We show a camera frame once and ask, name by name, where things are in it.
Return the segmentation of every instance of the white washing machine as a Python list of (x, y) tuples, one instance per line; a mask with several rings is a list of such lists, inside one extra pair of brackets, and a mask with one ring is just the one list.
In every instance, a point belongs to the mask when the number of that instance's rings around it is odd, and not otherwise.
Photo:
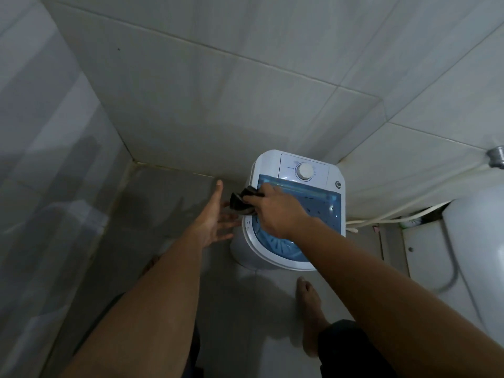
[[(345, 179), (336, 166), (270, 150), (252, 165), (246, 185), (259, 189), (263, 183), (280, 186), (296, 197), (310, 216), (345, 235)], [(234, 232), (231, 254), (251, 270), (315, 270), (296, 244), (263, 231), (257, 215), (243, 216), (242, 226)]]

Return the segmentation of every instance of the dark pants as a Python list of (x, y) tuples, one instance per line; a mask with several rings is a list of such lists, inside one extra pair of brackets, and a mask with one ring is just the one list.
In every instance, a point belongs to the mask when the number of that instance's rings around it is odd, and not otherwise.
[[(77, 353), (87, 337), (122, 296), (122, 294), (116, 296), (100, 313), (77, 345), (74, 354)], [(196, 360), (200, 352), (199, 335), (198, 328), (195, 325), (186, 368), (181, 378), (203, 377), (203, 370), (196, 367)], [(397, 376), (380, 352), (369, 342), (366, 333), (354, 321), (347, 319), (332, 324), (318, 335), (318, 357), (322, 362), (320, 371), (323, 378), (333, 376), (380, 376), (388, 378)]]

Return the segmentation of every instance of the person's left hand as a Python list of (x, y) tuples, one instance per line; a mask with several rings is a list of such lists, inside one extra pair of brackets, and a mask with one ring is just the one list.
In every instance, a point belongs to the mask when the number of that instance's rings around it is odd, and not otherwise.
[(223, 187), (222, 180), (218, 180), (210, 201), (201, 211), (194, 223), (192, 223), (192, 228), (201, 236), (204, 243), (203, 247), (209, 246), (215, 241), (232, 238), (232, 233), (219, 234), (218, 231), (241, 225), (241, 220), (238, 220), (238, 215), (221, 212), (222, 208), (229, 205), (229, 202), (221, 203), (220, 201)]

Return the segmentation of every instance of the person's left arm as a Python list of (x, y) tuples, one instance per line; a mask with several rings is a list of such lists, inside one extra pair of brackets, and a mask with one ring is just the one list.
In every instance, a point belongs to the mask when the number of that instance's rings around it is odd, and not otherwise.
[(62, 377), (180, 378), (186, 365), (198, 307), (202, 249), (239, 225), (221, 214), (222, 181), (209, 203), (110, 310), (72, 359)]

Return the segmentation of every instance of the white cable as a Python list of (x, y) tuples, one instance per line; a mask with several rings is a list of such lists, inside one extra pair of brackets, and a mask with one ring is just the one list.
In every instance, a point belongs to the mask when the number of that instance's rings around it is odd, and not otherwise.
[[(410, 220), (415, 220), (415, 219), (418, 219), (419, 217), (422, 217), (424, 215), (427, 215), (427, 214), (430, 214), (432, 211), (435, 211), (436, 209), (444, 206), (445, 204), (448, 204), (450, 203), (451, 201), (448, 201), (448, 202), (444, 202), (444, 203), (440, 203), (440, 204), (436, 204), (435, 206), (432, 206), (430, 208), (427, 208), (427, 209), (424, 209), (422, 212), (419, 212), (415, 215), (412, 215), (412, 216), (408, 216), (406, 218), (400, 218), (400, 219), (392, 219), (392, 220), (380, 220), (380, 221), (377, 221), (375, 222), (374, 224), (385, 224), (385, 223), (402, 223), (404, 221), (410, 221)], [(349, 224), (360, 224), (360, 223), (364, 223), (366, 220), (352, 220), (352, 221), (347, 221), (346, 222), (346, 225), (349, 225)]]
[(369, 224), (374, 224), (374, 223), (377, 223), (379, 221), (381, 221), (382, 219), (385, 219), (389, 216), (392, 216), (408, 207), (411, 207), (412, 205), (424, 200), (426, 197), (428, 197), (429, 195), (437, 192), (438, 190), (440, 190), (442, 187), (444, 187), (445, 185), (449, 184), (449, 183), (452, 183), (453, 181), (457, 180), (457, 179), (460, 179), (460, 178), (463, 178), (463, 177), (467, 177), (473, 173), (477, 173), (479, 171), (483, 171), (483, 170), (489, 170), (490, 167), (488, 166), (488, 164), (479, 164), (478, 166), (476, 167), (473, 167), (467, 171), (463, 171), (455, 176), (452, 176), (448, 179), (446, 179), (445, 181), (441, 182), (440, 184), (438, 184), (436, 187), (432, 188), (429, 192), (413, 199), (412, 201), (406, 203), (406, 204), (403, 204), (402, 206), (396, 208), (396, 209), (393, 209), (392, 211), (388, 211), (387, 213), (383, 214), (383, 215), (380, 215), (378, 217), (375, 217), (373, 219), (369, 219), (369, 220), (365, 220), (363, 221), (362, 223), (359, 223), (357, 224), (354, 228), (360, 228), (360, 227), (364, 227), (366, 225), (369, 225)]

